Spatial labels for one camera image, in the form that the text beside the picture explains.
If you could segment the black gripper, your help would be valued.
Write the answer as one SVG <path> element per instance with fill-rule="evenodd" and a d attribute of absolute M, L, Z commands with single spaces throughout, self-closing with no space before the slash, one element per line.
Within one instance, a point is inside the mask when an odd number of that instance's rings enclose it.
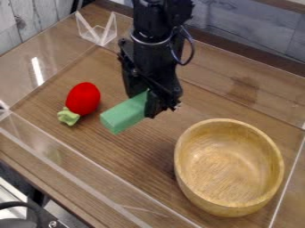
<path fill-rule="evenodd" d="M 183 38 L 151 43 L 121 38 L 117 46 L 125 94 L 132 98 L 147 92 L 144 116 L 153 118 L 161 111 L 175 110 L 183 94 L 176 76 Z"/>

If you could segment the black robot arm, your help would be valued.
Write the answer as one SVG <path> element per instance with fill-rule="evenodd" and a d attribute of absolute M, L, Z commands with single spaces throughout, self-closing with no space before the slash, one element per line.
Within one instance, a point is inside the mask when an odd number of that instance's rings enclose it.
<path fill-rule="evenodd" d="M 132 0 L 133 25 L 129 38 L 117 41 L 125 94 L 145 95 L 144 116 L 173 110 L 183 94 L 176 67 L 191 62 L 183 46 L 192 44 L 184 27 L 191 19 L 191 0 Z"/>

